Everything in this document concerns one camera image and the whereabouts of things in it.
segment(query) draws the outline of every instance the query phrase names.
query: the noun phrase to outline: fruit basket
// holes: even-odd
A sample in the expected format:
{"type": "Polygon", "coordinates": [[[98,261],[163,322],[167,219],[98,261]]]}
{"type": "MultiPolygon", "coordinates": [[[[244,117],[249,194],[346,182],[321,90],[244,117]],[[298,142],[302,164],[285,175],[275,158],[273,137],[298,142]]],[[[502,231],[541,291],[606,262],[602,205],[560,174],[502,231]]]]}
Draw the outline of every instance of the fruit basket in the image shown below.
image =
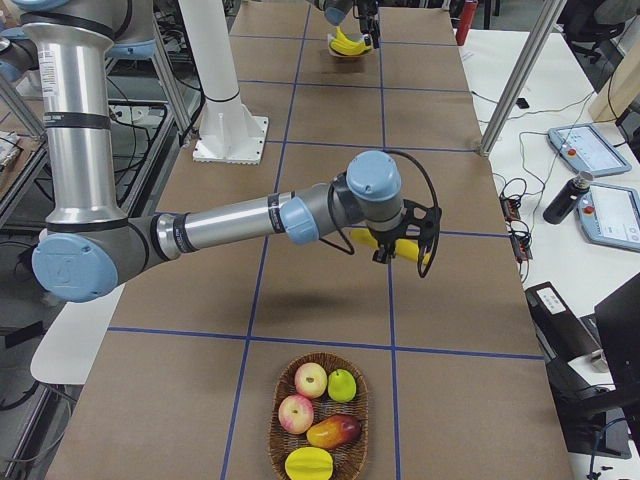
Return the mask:
{"type": "Polygon", "coordinates": [[[353,480],[357,478],[364,467],[367,456],[367,441],[369,433],[369,392],[362,373],[348,360],[327,352],[317,352],[303,355],[293,360],[284,370],[276,385],[273,412],[269,428],[269,456],[271,464],[278,478],[289,480],[284,468],[287,456],[300,447],[308,447],[309,442],[304,434],[288,433],[278,421],[278,408],[282,400],[296,393],[294,376],[298,367],[307,362],[321,365],[327,372],[337,369],[348,370],[356,381],[356,396],[347,403],[338,403],[325,392],[321,397],[311,400],[313,404],[314,424],[341,413],[353,415],[361,424],[360,437],[353,443],[348,443],[331,450],[333,457],[333,475],[331,480],[353,480]]]}

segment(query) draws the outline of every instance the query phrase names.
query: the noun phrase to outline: blue joint cap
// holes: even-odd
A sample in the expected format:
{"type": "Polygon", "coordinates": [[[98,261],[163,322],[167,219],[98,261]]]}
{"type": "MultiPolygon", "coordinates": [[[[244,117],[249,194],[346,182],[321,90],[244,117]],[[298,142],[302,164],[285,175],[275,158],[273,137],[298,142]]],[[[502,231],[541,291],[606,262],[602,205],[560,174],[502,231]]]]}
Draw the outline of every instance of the blue joint cap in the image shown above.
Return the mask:
{"type": "Polygon", "coordinates": [[[13,27],[13,28],[7,28],[5,30],[2,30],[2,36],[7,40],[28,40],[29,39],[27,34],[24,33],[24,30],[22,30],[22,27],[13,27]]]}
{"type": "Polygon", "coordinates": [[[107,52],[107,57],[121,60],[147,60],[153,57],[155,52],[155,40],[146,40],[137,43],[117,43],[107,52]]]}
{"type": "Polygon", "coordinates": [[[22,72],[7,62],[0,61],[0,74],[7,79],[8,82],[15,82],[22,76],[22,72]]]}
{"type": "Polygon", "coordinates": [[[26,12],[47,12],[61,7],[69,0],[12,0],[18,7],[26,12]]]}
{"type": "Polygon", "coordinates": [[[311,210],[300,197],[293,197],[280,207],[280,218],[287,235],[296,245],[304,245],[320,238],[311,210]]]}
{"type": "Polygon", "coordinates": [[[324,18],[334,27],[340,25],[346,16],[346,13],[334,7],[329,7],[324,11],[324,18]]]}
{"type": "Polygon", "coordinates": [[[92,241],[72,233],[54,233],[33,252],[33,272],[40,284],[70,302],[88,302],[118,285],[113,260],[92,241]]]}
{"type": "Polygon", "coordinates": [[[347,185],[362,200],[384,202],[400,193],[402,179],[393,158],[384,152],[369,150],[351,160],[347,185]]]}

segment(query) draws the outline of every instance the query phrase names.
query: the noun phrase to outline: apple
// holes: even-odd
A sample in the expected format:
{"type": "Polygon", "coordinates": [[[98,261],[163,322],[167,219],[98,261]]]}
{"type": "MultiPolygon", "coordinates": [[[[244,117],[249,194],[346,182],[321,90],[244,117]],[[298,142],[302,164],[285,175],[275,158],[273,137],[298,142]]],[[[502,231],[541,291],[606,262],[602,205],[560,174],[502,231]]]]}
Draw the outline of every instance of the apple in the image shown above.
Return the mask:
{"type": "Polygon", "coordinates": [[[302,395],[289,395],[278,408],[278,420],[287,432],[299,435],[313,424],[313,405],[302,395]]]}
{"type": "Polygon", "coordinates": [[[296,392],[307,398],[318,398],[327,389],[327,372],[322,366],[308,362],[296,370],[296,392]]]}

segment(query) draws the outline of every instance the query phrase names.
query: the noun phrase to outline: black water bottle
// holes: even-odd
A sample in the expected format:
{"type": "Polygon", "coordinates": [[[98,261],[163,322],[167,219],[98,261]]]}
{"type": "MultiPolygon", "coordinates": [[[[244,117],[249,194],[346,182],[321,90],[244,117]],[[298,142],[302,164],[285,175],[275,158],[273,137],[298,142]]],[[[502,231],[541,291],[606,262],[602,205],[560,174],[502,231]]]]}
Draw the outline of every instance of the black water bottle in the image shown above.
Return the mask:
{"type": "Polygon", "coordinates": [[[593,182],[593,175],[589,172],[579,172],[577,176],[567,182],[556,198],[549,204],[542,216],[557,225],[573,210],[582,196],[589,191],[593,182]]]}

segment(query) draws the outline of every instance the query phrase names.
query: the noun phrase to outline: pear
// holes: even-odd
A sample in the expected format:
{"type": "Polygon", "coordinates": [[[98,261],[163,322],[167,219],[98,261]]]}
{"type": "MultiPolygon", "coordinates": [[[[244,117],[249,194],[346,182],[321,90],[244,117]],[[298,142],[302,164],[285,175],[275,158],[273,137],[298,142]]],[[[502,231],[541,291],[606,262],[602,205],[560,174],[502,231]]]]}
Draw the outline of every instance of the pear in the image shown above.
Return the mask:
{"type": "Polygon", "coordinates": [[[328,388],[331,400],[346,403],[356,396],[356,379],[350,372],[339,368],[329,375],[328,388]]]}

